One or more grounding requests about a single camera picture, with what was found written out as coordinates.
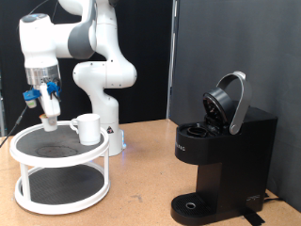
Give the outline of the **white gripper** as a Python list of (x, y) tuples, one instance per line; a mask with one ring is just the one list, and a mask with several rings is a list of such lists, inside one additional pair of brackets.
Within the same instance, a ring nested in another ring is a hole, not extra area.
[(60, 106), (56, 83), (43, 83), (40, 86), (40, 104), (48, 117), (49, 124), (57, 124), (57, 116), (60, 115)]

